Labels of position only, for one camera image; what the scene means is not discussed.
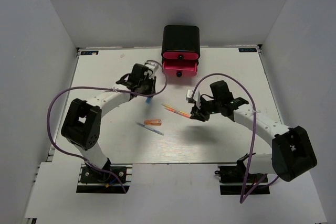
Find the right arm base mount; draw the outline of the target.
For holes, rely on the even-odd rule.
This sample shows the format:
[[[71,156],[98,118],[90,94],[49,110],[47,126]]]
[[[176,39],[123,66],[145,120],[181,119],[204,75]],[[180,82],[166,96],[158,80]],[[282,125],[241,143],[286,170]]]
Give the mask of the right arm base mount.
[[[214,171],[215,176],[219,179],[220,194],[222,196],[240,195],[243,180],[245,176],[245,170],[243,164],[247,160],[248,154],[240,158],[236,164],[220,165],[217,170]],[[262,174],[248,174],[245,194],[261,179]],[[252,195],[269,195],[270,190],[266,186],[268,184],[268,178],[264,180],[254,189]]]

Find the pink drawer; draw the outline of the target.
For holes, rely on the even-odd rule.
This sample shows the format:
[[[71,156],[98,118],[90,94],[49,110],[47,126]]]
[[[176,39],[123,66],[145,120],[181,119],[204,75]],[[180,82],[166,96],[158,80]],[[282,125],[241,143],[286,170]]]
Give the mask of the pink drawer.
[[[194,77],[197,74],[197,61],[194,60],[173,60],[163,61],[164,72],[169,76]]]
[[[167,60],[197,60],[199,54],[188,51],[166,51],[162,54],[162,57]]]

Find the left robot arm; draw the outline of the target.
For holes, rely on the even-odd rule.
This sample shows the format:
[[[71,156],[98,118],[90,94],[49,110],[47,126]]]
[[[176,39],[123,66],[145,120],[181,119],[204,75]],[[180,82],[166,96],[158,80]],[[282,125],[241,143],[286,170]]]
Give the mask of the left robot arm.
[[[98,139],[102,118],[118,106],[138,95],[155,94],[156,71],[160,65],[147,61],[136,63],[131,73],[123,75],[111,91],[105,91],[89,100],[74,99],[61,128],[61,135],[73,144],[90,163],[93,176],[101,182],[110,178],[110,160],[104,155]]]

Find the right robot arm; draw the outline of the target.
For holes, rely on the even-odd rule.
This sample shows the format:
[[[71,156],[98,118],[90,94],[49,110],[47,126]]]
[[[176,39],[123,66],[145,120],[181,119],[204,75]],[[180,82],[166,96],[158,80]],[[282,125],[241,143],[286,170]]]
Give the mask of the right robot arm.
[[[289,127],[257,112],[244,98],[235,98],[225,81],[210,85],[212,96],[206,100],[189,89],[186,99],[192,103],[190,118],[206,122],[212,114],[221,114],[255,132],[271,148],[270,154],[246,154],[236,162],[238,177],[247,182],[256,174],[275,174],[290,182],[316,167],[317,158],[307,131]]]

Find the pink top drawer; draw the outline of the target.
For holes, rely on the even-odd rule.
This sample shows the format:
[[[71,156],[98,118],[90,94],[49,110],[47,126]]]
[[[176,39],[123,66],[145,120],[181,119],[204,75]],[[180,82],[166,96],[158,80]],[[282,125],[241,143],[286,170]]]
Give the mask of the pink top drawer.
[[[162,57],[167,60],[197,60],[199,54],[188,51],[166,51],[162,54]]]

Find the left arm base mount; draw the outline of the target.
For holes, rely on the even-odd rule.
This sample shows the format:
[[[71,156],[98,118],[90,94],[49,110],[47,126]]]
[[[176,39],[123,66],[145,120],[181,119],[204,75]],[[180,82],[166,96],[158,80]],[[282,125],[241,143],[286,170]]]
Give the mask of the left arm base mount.
[[[132,180],[132,164],[111,164],[110,171],[118,178],[82,164],[76,193],[80,194],[124,194]]]

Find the blue thin pen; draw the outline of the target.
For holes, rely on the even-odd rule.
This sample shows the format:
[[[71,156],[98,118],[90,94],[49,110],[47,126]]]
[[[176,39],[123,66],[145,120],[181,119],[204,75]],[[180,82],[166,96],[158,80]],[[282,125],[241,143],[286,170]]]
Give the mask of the blue thin pen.
[[[149,130],[149,131],[151,131],[151,132],[154,132],[154,133],[156,133],[156,134],[158,134],[158,135],[161,135],[161,136],[164,135],[162,132],[160,132],[160,131],[158,131],[158,130],[152,128],[152,127],[149,127],[149,126],[147,126],[147,125],[145,125],[145,124],[141,124],[141,123],[138,123],[138,122],[136,122],[136,124],[137,124],[138,126],[144,128],[144,129]]]

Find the orange transparent correction tape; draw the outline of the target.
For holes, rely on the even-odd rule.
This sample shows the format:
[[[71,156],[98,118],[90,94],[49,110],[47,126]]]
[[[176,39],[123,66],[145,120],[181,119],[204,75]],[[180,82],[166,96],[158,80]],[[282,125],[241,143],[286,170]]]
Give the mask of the orange transparent correction tape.
[[[161,119],[144,120],[144,125],[160,126],[162,125],[162,121]]]

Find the blue transparent correction tape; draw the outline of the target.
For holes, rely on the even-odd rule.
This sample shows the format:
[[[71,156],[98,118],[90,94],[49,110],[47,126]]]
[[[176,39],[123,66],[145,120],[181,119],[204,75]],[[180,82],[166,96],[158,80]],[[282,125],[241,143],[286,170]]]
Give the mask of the blue transparent correction tape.
[[[147,99],[146,99],[146,104],[151,104],[151,102],[152,102],[152,97],[147,97]]]

